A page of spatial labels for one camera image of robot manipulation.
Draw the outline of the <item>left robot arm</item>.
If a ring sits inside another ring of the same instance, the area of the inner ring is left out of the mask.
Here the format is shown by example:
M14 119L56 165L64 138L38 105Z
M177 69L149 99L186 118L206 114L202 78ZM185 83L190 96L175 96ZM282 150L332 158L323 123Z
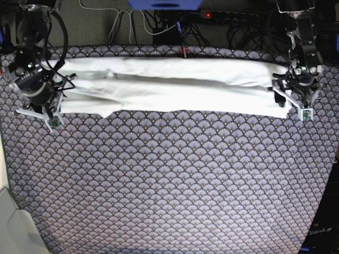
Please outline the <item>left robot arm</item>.
M273 74L273 90L283 97L278 103L290 101L300 110L309 111L321 85L323 59L316 48L316 26L312 21L314 1L277 1L278 11L287 15L286 34L291 45L289 67L285 74Z

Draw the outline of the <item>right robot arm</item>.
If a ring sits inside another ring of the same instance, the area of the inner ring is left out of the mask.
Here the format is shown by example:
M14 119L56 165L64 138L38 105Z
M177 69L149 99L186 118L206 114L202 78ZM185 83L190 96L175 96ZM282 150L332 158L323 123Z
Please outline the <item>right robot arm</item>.
M17 45L7 48L15 53L14 61L4 72L10 88L28 102L16 112L42 119L51 128L63 124L60 110L64 91L75 88L72 81L77 77L59 72L65 64L69 42L59 14L62 4L62 1L22 1L16 27ZM48 48L52 18L59 23L63 34L61 55L53 66Z

